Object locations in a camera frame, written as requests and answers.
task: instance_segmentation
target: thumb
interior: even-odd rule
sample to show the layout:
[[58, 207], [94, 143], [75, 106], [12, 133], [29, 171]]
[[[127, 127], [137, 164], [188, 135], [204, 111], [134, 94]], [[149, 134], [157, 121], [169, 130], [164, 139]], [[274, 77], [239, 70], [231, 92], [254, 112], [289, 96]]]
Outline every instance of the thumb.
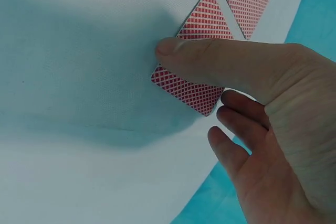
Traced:
[[307, 76], [305, 50], [299, 44], [167, 38], [159, 42], [156, 56], [185, 80], [237, 89], [268, 104]]

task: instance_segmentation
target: white cloth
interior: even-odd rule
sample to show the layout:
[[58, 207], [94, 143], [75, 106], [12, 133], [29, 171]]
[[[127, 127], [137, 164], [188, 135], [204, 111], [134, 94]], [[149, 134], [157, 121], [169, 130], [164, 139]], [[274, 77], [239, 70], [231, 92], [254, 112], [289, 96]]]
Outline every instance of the white cloth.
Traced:
[[[1, 223], [169, 223], [182, 210], [216, 163], [217, 121], [150, 76], [156, 42], [197, 1], [0, 0]], [[271, 0], [252, 40], [283, 42], [299, 2]]]

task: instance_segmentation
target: hand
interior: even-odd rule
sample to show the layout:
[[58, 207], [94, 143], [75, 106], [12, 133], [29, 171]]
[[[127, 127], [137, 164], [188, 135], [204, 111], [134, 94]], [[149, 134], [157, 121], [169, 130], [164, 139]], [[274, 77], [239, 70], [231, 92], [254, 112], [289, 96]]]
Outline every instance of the hand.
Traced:
[[209, 142], [233, 181], [248, 223], [336, 223], [336, 64], [296, 44], [165, 39], [160, 63], [222, 96]]

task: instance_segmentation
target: blue surface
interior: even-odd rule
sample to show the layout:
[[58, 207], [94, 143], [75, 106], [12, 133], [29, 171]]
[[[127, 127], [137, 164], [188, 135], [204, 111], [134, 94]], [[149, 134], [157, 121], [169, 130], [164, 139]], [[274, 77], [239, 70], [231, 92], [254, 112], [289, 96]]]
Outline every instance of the blue surface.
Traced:
[[[336, 61], [335, 18], [336, 0], [302, 0], [286, 42], [301, 43]], [[246, 223], [234, 187], [220, 164], [173, 221], [180, 223]]]

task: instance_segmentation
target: fingernail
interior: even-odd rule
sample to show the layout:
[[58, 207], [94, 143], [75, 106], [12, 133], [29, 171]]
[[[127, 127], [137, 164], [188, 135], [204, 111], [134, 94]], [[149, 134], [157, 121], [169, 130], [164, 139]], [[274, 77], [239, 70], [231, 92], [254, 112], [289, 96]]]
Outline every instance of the fingernail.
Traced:
[[161, 40], [156, 47], [156, 54], [158, 56], [172, 55], [179, 50], [179, 48], [186, 42], [186, 40], [178, 38], [166, 38]]

